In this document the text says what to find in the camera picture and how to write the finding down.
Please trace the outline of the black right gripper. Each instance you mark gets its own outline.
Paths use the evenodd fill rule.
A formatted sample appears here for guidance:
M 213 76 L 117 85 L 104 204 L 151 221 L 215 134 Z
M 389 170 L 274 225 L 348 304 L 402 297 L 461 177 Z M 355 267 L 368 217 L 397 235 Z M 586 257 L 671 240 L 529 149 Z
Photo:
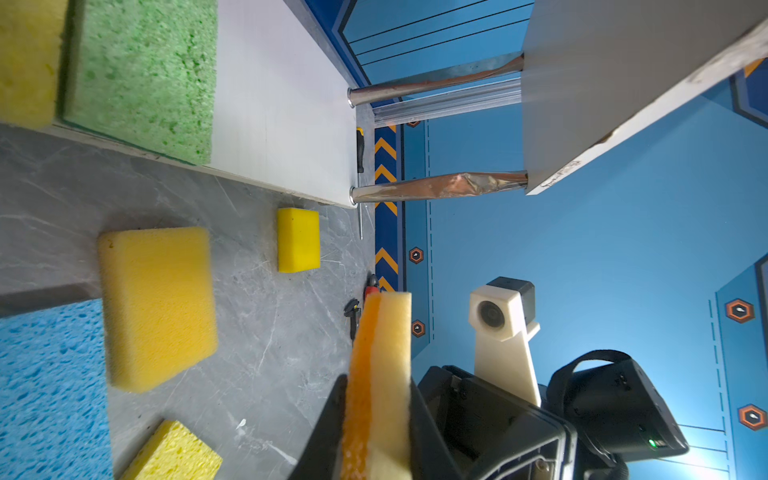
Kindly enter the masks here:
M 571 479 L 576 430 L 565 420 L 454 366 L 418 384 L 461 479 Z

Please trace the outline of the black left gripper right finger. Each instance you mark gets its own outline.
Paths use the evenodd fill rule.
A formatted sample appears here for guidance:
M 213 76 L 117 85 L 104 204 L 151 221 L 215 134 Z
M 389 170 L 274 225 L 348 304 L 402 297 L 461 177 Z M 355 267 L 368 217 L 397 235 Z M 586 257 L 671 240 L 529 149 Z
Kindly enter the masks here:
M 461 473 L 414 382 L 411 382 L 410 394 L 412 477 L 421 480 L 461 479 Z

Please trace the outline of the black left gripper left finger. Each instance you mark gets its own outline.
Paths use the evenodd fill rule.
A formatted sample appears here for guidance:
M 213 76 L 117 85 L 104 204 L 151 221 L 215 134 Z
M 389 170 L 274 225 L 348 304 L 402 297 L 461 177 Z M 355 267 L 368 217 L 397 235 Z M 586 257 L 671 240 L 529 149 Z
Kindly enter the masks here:
M 288 477 L 289 480 L 340 478 L 347 384 L 346 374 L 336 379 L 302 455 Z

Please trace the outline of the pale yellow orange sponge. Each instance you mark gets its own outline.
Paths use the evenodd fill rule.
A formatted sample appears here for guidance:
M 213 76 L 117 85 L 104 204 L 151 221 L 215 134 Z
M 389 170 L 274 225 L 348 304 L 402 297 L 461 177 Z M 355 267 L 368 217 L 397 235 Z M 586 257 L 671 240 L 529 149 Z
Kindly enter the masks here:
M 412 297 L 368 296 L 351 353 L 342 479 L 410 479 Z

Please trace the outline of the yellow foam sponge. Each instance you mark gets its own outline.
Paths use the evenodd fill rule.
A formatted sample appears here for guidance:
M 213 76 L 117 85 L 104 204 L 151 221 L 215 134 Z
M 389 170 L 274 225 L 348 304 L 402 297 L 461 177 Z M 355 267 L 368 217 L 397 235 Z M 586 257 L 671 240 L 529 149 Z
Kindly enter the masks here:
M 97 250 L 112 386 L 144 393 L 217 351 L 206 229 L 105 232 Z

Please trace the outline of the yellow green textured sponge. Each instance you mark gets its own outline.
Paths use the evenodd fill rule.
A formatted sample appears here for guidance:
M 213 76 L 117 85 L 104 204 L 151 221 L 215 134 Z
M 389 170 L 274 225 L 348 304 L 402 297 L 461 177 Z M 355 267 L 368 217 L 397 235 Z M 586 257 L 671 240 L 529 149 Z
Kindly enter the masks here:
M 40 129 L 56 113 L 66 1 L 1 2 L 1 121 Z

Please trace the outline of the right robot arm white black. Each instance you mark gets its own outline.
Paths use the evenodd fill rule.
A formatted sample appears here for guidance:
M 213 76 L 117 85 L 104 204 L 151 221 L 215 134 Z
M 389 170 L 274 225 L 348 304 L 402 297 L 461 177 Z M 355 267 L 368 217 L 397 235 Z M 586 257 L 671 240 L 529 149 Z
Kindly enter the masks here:
M 631 462 L 688 453 L 668 406 L 629 355 L 594 350 L 539 385 L 536 406 L 455 366 L 412 389 L 416 479 L 626 479 Z

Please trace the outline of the white two-tier shelf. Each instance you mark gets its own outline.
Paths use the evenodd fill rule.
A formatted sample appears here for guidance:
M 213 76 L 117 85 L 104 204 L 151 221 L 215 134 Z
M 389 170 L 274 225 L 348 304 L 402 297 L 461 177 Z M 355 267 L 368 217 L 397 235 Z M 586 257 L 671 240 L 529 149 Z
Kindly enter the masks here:
M 353 89 L 302 1 L 78 1 L 63 120 L 114 149 L 317 202 L 536 195 L 767 52 L 763 1 L 543 1 L 523 46 Z M 376 127 L 519 103 L 525 169 L 357 177 Z

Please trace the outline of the large yellow textured sponge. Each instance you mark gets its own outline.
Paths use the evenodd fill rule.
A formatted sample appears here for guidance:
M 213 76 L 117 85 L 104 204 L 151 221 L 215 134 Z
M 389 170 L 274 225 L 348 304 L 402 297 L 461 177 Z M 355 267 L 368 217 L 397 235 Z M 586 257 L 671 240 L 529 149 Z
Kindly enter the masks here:
M 179 421 L 164 420 L 121 479 L 214 479 L 222 457 Z

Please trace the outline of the red pipe wrench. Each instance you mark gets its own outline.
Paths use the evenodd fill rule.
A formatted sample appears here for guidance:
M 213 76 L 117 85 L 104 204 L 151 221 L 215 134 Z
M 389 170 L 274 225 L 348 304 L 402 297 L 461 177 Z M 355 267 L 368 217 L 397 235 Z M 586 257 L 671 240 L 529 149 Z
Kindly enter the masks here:
M 350 339 L 355 340 L 359 328 L 362 310 L 367 297 L 380 291 L 379 281 L 374 273 L 369 273 L 364 286 L 362 299 L 351 299 L 344 307 L 344 316 L 350 321 Z

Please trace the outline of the small bright yellow sponge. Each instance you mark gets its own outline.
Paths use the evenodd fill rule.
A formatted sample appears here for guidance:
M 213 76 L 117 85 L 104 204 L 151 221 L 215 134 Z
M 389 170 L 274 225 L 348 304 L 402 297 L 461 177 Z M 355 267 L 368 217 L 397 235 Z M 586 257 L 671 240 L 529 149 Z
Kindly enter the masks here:
M 298 273 L 321 266 L 319 213 L 281 208 L 277 213 L 278 271 Z

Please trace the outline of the blue textured sponge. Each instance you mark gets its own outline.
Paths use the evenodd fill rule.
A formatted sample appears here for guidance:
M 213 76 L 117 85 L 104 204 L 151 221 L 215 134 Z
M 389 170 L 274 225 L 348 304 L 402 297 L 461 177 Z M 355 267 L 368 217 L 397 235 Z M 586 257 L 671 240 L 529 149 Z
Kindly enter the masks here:
M 100 300 L 2 319 L 2 478 L 112 478 L 107 404 Z

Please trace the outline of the black yellow screwdriver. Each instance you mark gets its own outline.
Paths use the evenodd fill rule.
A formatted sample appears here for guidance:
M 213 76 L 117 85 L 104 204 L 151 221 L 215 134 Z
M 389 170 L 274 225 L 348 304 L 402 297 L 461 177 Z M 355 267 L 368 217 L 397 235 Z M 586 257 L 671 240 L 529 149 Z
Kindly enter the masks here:
M 362 175 L 364 173 L 364 147 L 365 147 L 365 141 L 364 141 L 364 132 L 360 127 L 356 128 L 356 169 L 357 169 L 357 179 L 356 179 L 356 185 L 355 188 L 361 186 L 362 182 Z M 356 211 L 357 211 L 357 220 L 358 220 L 358 231 L 359 231 L 359 238 L 361 240 L 364 239 L 363 234 L 363 212 L 362 207 L 354 202 L 356 205 Z

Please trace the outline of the aluminium corner post right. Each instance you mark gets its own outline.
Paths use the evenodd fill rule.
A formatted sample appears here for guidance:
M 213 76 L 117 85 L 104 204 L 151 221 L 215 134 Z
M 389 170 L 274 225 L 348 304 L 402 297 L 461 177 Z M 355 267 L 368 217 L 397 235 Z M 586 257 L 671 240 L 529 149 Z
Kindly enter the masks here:
M 521 79 L 509 78 L 373 109 L 374 127 L 432 120 L 513 104 L 522 100 Z

